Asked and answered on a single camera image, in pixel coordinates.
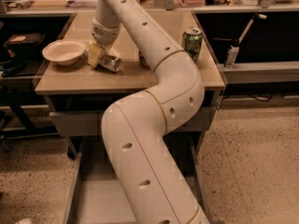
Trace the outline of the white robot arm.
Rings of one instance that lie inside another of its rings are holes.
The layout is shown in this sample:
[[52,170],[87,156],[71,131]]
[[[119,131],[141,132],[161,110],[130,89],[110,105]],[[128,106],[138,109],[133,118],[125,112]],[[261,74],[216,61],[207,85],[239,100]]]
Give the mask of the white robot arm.
[[197,65],[136,0],[98,0],[93,25],[102,45],[125,28],[157,78],[104,112],[101,134],[137,224],[209,224],[164,143],[204,100]]

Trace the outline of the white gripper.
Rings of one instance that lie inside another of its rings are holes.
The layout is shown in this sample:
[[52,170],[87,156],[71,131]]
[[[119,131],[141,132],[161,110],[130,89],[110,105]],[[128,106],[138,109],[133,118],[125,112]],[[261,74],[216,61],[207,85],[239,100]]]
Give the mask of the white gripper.
[[99,60],[106,53],[106,48],[104,46],[113,44],[114,41],[118,38],[120,30],[120,26],[107,27],[101,24],[96,18],[92,19],[91,35],[96,42],[100,43],[98,44],[92,42],[89,45],[88,64],[92,68],[97,67],[97,65],[99,64]]

